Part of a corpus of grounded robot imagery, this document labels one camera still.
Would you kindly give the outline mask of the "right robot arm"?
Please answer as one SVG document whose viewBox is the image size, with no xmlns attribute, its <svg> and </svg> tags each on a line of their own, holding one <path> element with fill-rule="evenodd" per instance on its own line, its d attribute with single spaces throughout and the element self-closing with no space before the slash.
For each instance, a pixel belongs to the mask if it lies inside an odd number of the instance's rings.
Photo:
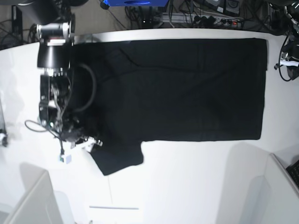
<svg viewBox="0 0 299 224">
<path fill-rule="evenodd" d="M 97 90 L 91 68 L 84 63 L 71 64 L 76 24 L 71 8 L 85 3 L 85 0 L 22 0 L 17 7 L 36 24 L 39 36 L 37 67 L 43 70 L 43 74 L 40 76 L 37 124 L 53 134 L 60 144 L 70 142 L 73 146 L 82 143 L 101 146 L 101 140 L 87 134 L 76 116 L 90 107 Z M 92 91 L 86 103 L 71 109 L 69 102 L 74 91 L 76 69 L 90 75 Z"/>
</svg>

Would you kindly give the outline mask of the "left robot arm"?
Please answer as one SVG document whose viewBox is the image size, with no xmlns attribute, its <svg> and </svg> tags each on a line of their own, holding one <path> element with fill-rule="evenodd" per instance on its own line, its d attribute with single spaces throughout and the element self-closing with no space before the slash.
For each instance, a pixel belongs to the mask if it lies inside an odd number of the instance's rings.
<svg viewBox="0 0 299 224">
<path fill-rule="evenodd" d="M 297 0 L 270 0 L 287 23 L 286 36 L 279 52 L 278 62 L 274 69 L 278 70 L 281 79 L 290 82 L 299 77 L 299 2 Z"/>
</svg>

